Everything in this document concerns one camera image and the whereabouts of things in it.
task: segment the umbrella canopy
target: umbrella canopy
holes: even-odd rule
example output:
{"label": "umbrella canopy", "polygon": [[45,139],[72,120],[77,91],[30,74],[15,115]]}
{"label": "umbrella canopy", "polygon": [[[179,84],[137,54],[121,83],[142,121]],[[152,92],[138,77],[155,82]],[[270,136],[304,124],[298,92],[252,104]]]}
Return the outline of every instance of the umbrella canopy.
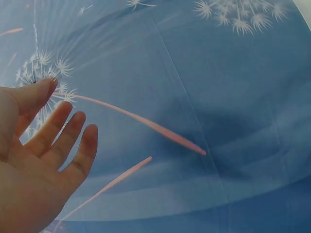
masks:
{"label": "umbrella canopy", "polygon": [[22,142],[62,101],[99,128],[43,232],[310,232],[311,2],[0,5],[0,84],[59,79]]}

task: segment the blue fabric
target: blue fabric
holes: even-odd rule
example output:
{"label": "blue fabric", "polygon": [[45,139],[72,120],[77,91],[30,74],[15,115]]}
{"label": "blue fabric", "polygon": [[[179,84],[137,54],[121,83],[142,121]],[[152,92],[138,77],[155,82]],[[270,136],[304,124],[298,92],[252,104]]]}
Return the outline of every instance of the blue fabric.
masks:
{"label": "blue fabric", "polygon": [[[229,3],[235,5],[228,12],[230,23],[217,26],[215,17]],[[211,15],[200,15],[206,4]],[[67,62],[70,77],[58,72],[67,93],[74,90],[134,113],[207,152],[203,156],[125,114],[72,98],[74,110],[86,112],[86,125],[99,127],[98,154],[89,177],[47,231],[152,156],[152,162],[62,221],[57,232],[310,232],[311,32],[293,2],[264,4],[1,1],[0,29],[22,28],[0,36],[1,85],[24,85],[15,80],[25,67],[31,71],[28,82],[43,70],[58,72],[50,69],[52,63],[38,63],[34,72],[31,55],[47,51],[56,63]],[[283,5],[286,17],[276,16],[275,6]],[[266,29],[252,24],[253,12],[266,15]],[[232,25],[242,14],[251,31]],[[52,108],[62,100],[52,99]]]}

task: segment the dandelion print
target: dandelion print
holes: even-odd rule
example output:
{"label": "dandelion print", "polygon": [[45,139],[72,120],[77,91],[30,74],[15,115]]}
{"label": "dandelion print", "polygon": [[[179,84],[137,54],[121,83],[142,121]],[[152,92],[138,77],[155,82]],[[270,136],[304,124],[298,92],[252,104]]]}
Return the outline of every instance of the dandelion print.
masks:
{"label": "dandelion print", "polygon": [[278,2],[265,0],[199,0],[194,12],[202,19],[213,18],[217,26],[229,26],[238,35],[253,34],[272,27],[273,20],[287,18],[287,9]]}
{"label": "dandelion print", "polygon": [[83,14],[84,14],[84,12],[86,11],[86,10],[88,10],[89,8],[91,8],[93,6],[93,4],[92,5],[90,5],[90,6],[88,6],[88,7],[81,7],[80,8],[80,10],[79,10],[79,12],[78,12],[78,15],[79,16],[82,16]]}
{"label": "dandelion print", "polygon": [[[52,53],[48,51],[40,51],[30,56],[21,68],[16,72],[15,86],[21,87],[24,85],[36,83],[39,80],[50,77],[61,80],[64,77],[69,77],[70,71],[69,61],[64,60],[62,57],[56,57],[52,62]],[[32,137],[42,125],[49,119],[52,111],[62,102],[68,101],[75,103],[74,96],[76,89],[69,90],[69,84],[61,81],[54,93],[50,97],[47,104],[38,112],[34,122],[25,131],[25,135]]]}
{"label": "dandelion print", "polygon": [[129,0],[127,2],[128,2],[128,5],[130,5],[130,7],[133,7],[133,10],[136,9],[137,5],[151,6],[151,7],[155,7],[156,6],[156,5],[152,5],[152,4],[141,3],[140,0]]}

